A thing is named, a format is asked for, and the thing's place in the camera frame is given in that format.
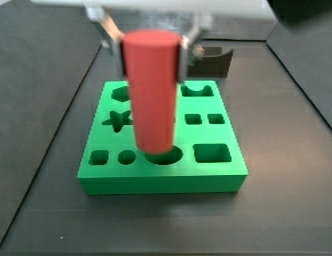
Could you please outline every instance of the rectangular hole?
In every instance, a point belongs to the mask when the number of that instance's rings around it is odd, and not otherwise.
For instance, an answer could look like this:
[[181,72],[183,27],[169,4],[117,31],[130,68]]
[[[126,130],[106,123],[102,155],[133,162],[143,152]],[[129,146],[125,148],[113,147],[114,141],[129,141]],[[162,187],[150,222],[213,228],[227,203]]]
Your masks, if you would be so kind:
[[210,124],[223,124],[225,119],[222,114],[207,114],[207,119]]
[[231,162],[226,144],[194,144],[194,158],[198,163]]
[[107,150],[95,150],[91,152],[89,164],[90,165],[105,165],[109,159]]
[[199,114],[186,114],[185,115],[185,122],[189,125],[202,124],[202,118]]

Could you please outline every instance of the red cylinder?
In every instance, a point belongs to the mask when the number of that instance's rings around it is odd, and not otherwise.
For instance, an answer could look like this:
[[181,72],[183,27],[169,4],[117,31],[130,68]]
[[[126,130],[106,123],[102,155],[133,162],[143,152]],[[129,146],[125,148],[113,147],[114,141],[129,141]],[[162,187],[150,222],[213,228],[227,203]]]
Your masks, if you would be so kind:
[[123,36],[123,58],[138,148],[149,154],[173,149],[181,36],[137,30]]

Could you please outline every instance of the green shape sorter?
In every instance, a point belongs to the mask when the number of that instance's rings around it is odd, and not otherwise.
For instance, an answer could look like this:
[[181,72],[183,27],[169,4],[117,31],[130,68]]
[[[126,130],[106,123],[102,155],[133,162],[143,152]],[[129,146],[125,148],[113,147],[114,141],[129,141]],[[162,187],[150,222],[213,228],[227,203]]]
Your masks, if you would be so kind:
[[135,146],[127,82],[105,84],[78,179],[89,195],[238,191],[247,169],[214,81],[178,86],[174,150]]

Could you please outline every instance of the hole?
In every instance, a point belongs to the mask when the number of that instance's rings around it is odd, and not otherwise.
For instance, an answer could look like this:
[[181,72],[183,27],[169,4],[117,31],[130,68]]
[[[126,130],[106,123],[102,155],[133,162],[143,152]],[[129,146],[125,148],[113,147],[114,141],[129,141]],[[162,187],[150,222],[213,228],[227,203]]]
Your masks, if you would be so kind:
[[194,158],[198,163],[231,162],[226,144],[195,144]]
[[145,157],[153,164],[169,165],[177,163],[182,159],[182,150],[174,146],[167,153],[159,155],[145,153]]
[[95,150],[91,152],[89,164],[105,165],[107,163],[109,152],[106,150]]
[[125,125],[133,124],[133,120],[129,118],[130,113],[130,110],[122,114],[119,114],[117,111],[110,111],[110,119],[102,122],[102,125],[113,125],[114,132],[121,132]]
[[118,162],[123,165],[131,164],[137,159],[137,155],[131,150],[125,150],[118,154]]
[[209,85],[206,85],[202,90],[194,91],[187,86],[182,86],[182,96],[183,97],[209,97],[214,96],[213,89]]
[[123,86],[113,90],[111,98],[119,102],[129,101],[129,87]]
[[207,119],[210,124],[223,124],[225,119],[221,114],[207,114]]
[[205,57],[215,57],[222,55],[222,47],[205,47],[203,50]]
[[186,124],[202,124],[202,119],[199,114],[186,114],[185,115]]

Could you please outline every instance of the circular hole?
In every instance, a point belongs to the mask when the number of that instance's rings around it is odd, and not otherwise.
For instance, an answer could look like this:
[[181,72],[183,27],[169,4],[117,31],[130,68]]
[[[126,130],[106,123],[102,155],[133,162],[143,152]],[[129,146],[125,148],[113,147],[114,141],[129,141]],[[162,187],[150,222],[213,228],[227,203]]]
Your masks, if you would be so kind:
[[129,165],[135,161],[137,155],[131,150],[125,150],[118,155],[118,162],[123,165]]
[[205,47],[205,57],[218,57],[222,55],[222,47]]
[[182,159],[182,150],[174,146],[167,153],[159,155],[145,153],[145,157],[153,164],[169,165],[177,163]]

